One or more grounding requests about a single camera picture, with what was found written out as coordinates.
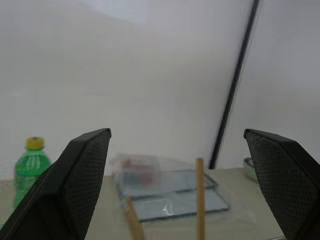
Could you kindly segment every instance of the wooden dowel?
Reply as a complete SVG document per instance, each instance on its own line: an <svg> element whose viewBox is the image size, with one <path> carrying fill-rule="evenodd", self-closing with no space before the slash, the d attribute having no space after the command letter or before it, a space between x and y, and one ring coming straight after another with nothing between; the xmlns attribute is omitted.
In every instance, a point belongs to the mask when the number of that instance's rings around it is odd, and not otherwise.
<svg viewBox="0 0 320 240"><path fill-rule="evenodd" d="M196 239L205 240L205 184L204 184L204 160L196 160Z"/></svg>
<svg viewBox="0 0 320 240"><path fill-rule="evenodd" d="M129 229L131 232L131 236L133 240L144 240L145 238L144 228L138 219L137 213L132 203L131 196L128 196L127 204L128 206L127 206L127 209L125 209L125 213L127 216L127 221L128 221Z"/></svg>

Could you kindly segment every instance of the beige tabletop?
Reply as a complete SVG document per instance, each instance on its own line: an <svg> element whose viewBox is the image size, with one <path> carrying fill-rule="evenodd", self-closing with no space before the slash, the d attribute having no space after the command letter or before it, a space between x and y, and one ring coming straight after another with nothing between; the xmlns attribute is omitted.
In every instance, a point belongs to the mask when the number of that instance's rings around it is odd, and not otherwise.
<svg viewBox="0 0 320 240"><path fill-rule="evenodd" d="M228 189L237 201L247 209L245 219L211 221L207 216L206 239L210 240L269 240L282 236L259 186L246 178L242 169L218 169L209 172L212 178ZM4 221L14 200L12 183L0 185L0 221ZM124 215L119 208L119 199L112 185L112 178L105 176L86 240L130 240L131 235ZM147 240L196 240L195 217L155 221L143 224Z"/></svg>

